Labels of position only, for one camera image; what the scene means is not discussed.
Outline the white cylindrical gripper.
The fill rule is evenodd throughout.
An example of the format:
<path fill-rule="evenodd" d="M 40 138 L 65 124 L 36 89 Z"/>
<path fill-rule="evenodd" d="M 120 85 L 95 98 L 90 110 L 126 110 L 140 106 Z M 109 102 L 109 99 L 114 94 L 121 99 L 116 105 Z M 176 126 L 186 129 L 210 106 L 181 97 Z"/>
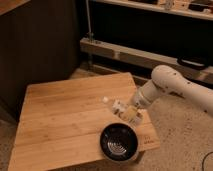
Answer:
<path fill-rule="evenodd" d="M 145 109 L 150 106 L 157 99 L 157 88 L 153 83 L 145 83 L 139 87 L 133 94 L 130 103 L 139 109 Z M 139 126 L 143 121 L 143 114 L 141 111 L 129 106 L 123 113 L 125 121 L 133 120 L 135 126 Z"/>

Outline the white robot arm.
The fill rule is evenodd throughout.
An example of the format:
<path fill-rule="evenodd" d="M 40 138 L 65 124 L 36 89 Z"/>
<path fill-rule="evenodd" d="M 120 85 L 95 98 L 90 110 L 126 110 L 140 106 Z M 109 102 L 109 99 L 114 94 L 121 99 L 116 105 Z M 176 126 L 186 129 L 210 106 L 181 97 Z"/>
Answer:
<path fill-rule="evenodd" d="M 151 79 L 134 92 L 124 113 L 125 120 L 134 126 L 140 125 L 143 118 L 140 110 L 147 109 L 155 100 L 171 93 L 189 100 L 213 117 L 212 89 L 189 81 L 170 66 L 158 65 L 152 70 Z"/>

